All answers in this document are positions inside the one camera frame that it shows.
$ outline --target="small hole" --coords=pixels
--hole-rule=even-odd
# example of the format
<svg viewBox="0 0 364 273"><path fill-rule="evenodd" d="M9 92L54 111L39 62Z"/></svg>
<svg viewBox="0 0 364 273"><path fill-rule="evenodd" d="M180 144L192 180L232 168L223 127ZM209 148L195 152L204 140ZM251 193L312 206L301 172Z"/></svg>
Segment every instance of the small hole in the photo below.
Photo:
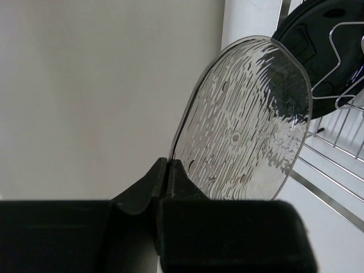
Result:
<svg viewBox="0 0 364 273"><path fill-rule="evenodd" d="M240 140L240 133L239 132L235 132L231 138L230 138L230 144L231 145L236 145L238 144L239 140Z"/></svg>
<svg viewBox="0 0 364 273"><path fill-rule="evenodd" d="M191 166L192 166L192 163L193 162L195 162L195 160L192 160L191 162L190 162L190 164L189 164L189 166L188 166L188 171L190 171L191 170Z"/></svg>
<svg viewBox="0 0 364 273"><path fill-rule="evenodd" d="M325 12L324 17L326 18L340 18L345 16L346 10L344 9L333 9Z"/></svg>

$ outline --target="metal dish rack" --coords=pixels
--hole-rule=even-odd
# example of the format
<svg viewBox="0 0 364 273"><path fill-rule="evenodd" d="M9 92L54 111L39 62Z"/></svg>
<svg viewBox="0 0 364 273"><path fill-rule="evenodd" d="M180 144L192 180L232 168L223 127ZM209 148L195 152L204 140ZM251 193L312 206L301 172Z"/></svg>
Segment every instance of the metal dish rack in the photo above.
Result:
<svg viewBox="0 0 364 273"><path fill-rule="evenodd" d="M277 25L287 17L290 8L291 0L282 0ZM328 39L338 63L312 90L340 66L341 58L332 34L337 27L351 24L364 22L342 22L332 28ZM364 53L364 37L358 42ZM347 95L350 89L340 96L313 97L314 100L336 98L337 110L311 122L304 148L290 176L364 232L364 92ZM352 100L339 107L338 102L344 97Z"/></svg>

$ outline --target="textured plastic surface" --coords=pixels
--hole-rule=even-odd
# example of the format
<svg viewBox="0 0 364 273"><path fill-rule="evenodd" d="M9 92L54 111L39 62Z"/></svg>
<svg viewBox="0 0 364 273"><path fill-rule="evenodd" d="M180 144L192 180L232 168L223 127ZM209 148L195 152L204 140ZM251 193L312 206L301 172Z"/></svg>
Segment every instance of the textured plastic surface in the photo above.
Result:
<svg viewBox="0 0 364 273"><path fill-rule="evenodd" d="M311 119L303 67L263 36L228 46L192 93L171 156L212 199L275 197Z"/></svg>

